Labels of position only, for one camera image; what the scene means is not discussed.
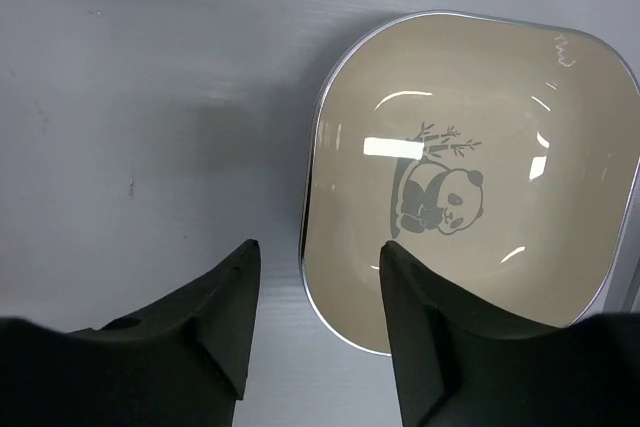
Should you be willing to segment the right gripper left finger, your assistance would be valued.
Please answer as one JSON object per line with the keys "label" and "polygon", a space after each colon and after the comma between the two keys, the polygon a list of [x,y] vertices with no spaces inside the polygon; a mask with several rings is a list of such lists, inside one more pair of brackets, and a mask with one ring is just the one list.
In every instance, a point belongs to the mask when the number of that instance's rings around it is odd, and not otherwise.
{"label": "right gripper left finger", "polygon": [[5,426],[229,426],[245,393],[261,276],[247,240],[100,329],[1,321]]}

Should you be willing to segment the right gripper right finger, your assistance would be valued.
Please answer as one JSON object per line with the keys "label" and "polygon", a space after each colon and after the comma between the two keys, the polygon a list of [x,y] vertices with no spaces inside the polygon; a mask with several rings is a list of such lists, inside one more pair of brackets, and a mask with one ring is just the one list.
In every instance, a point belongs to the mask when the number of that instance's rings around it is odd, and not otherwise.
{"label": "right gripper right finger", "polygon": [[639,318],[534,322],[430,270],[396,242],[379,275],[406,426],[635,426]]}

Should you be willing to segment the cream square panda bowl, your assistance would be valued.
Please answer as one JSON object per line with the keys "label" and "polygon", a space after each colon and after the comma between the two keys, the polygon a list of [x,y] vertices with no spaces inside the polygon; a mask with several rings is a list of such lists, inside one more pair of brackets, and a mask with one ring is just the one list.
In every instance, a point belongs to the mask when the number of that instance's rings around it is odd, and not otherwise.
{"label": "cream square panda bowl", "polygon": [[323,325],[390,351],[379,252],[565,327],[615,269],[639,183],[639,82],[585,32],[452,11],[359,39],[318,96],[300,235]]}

